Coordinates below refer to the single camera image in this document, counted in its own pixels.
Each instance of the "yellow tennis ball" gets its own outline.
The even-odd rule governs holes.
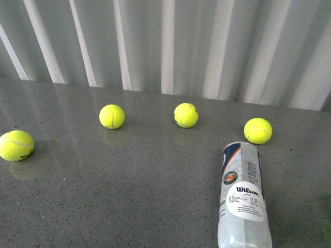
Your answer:
[[[199,114],[193,104],[182,103],[174,111],[174,119],[182,128],[190,128],[197,123]]]
[[[101,109],[99,119],[105,128],[116,129],[124,123],[125,114],[120,106],[110,104]]]
[[[20,161],[27,158],[34,147],[32,137],[24,131],[14,130],[0,137],[0,156],[9,161]]]
[[[250,119],[244,127],[245,138],[254,144],[266,143],[273,133],[270,123],[263,118]]]

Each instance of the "can lid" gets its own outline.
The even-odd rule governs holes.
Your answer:
[[[245,145],[250,145],[250,146],[254,147],[254,148],[258,151],[258,153],[260,153],[259,150],[256,148],[256,146],[252,145],[251,143],[248,143],[248,142],[241,142],[241,141],[238,141],[238,142],[232,142],[232,143],[228,144],[228,145],[225,146],[225,148],[223,149],[223,153],[224,153],[225,149],[227,149],[229,146],[232,146],[232,145],[234,145],[234,144],[245,144]]]

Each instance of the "white label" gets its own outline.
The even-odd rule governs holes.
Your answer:
[[[250,182],[235,183],[227,194],[228,210],[240,218],[264,221],[267,213],[265,202],[258,187]]]

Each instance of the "label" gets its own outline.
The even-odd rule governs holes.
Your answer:
[[[226,185],[234,183],[238,179],[238,173],[234,171],[230,171],[225,174],[223,178],[223,182]]]
[[[229,189],[227,208],[235,216],[246,220],[261,222],[267,216],[262,194],[250,182],[238,182]]]

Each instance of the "gray countertop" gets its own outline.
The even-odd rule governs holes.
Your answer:
[[[107,104],[126,113],[117,130]],[[331,113],[6,79],[0,133],[35,150],[0,160],[0,247],[217,247],[222,150],[253,117],[273,126],[257,146],[273,247],[331,247]]]

